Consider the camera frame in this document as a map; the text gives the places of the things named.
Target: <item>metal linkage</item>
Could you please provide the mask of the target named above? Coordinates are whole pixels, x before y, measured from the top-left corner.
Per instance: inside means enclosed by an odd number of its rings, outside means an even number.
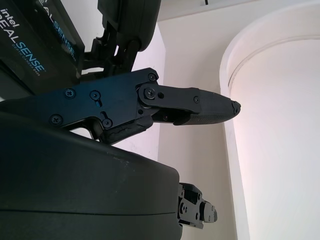
[[[180,224],[202,229],[205,223],[214,223],[218,214],[211,203],[203,200],[202,192],[192,184],[180,183],[178,191],[178,219]]]
[[[0,103],[0,111],[54,127],[88,129],[93,139],[114,144],[150,128],[216,124],[235,117],[240,104],[197,88],[159,86],[151,68],[83,82],[37,96]]]

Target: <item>white wall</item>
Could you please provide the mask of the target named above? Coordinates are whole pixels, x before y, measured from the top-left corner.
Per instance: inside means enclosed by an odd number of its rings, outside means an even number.
[[[98,0],[61,0],[61,2],[78,31],[85,45],[85,50],[90,51],[93,39],[101,37],[104,32],[102,14],[98,11]],[[138,53],[133,71],[153,68],[159,75],[158,83],[162,85],[165,71],[165,56],[166,49],[159,27],[156,26],[149,47],[145,51]],[[90,136],[83,129],[76,132],[80,135]],[[156,161],[158,159],[159,132],[160,125],[155,123],[147,131],[123,140],[114,146]]]
[[[258,0],[159,22],[166,47],[164,84],[220,92],[221,59],[236,34],[255,19],[298,2],[304,1]],[[159,162],[201,189],[218,212],[218,222],[202,231],[185,227],[184,240],[250,238],[240,165],[228,162],[224,137],[222,124],[160,127]]]
[[[159,21],[182,17],[190,14],[221,9],[256,0],[162,0]]]

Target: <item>white ceiling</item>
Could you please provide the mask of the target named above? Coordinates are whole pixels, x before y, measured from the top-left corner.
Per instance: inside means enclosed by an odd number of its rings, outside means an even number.
[[[213,9],[225,8],[256,0],[162,0],[158,21],[200,13]]]

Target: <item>black plastic housing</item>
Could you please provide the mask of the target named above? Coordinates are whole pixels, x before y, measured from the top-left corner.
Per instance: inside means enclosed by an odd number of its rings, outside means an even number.
[[[0,61],[29,94],[79,83],[85,46],[60,0],[1,0],[0,27]]]
[[[177,240],[178,172],[0,112],[0,239]]]

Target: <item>screw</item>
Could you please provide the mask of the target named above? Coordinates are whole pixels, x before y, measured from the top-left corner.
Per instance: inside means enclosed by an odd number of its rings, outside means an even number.
[[[153,90],[152,88],[148,87],[145,91],[144,91],[144,95],[147,99],[154,99],[155,98],[155,90]]]
[[[72,88],[67,88],[67,89],[64,91],[64,96],[65,96],[67,99],[73,99],[73,98],[76,96],[76,91],[73,90]]]
[[[154,73],[149,73],[148,78],[150,81],[156,81],[157,76]]]
[[[59,126],[62,124],[63,118],[62,116],[55,114],[50,117],[50,123],[55,126]]]
[[[91,98],[92,100],[99,100],[100,97],[101,97],[100,92],[98,92],[98,91],[92,91],[92,92],[90,92],[90,98]]]
[[[196,104],[200,103],[200,99],[199,99],[198,96],[195,96],[195,97],[193,98],[193,101],[194,101]]]
[[[102,126],[106,129],[109,129],[112,127],[112,121],[110,119],[105,119],[102,121]]]

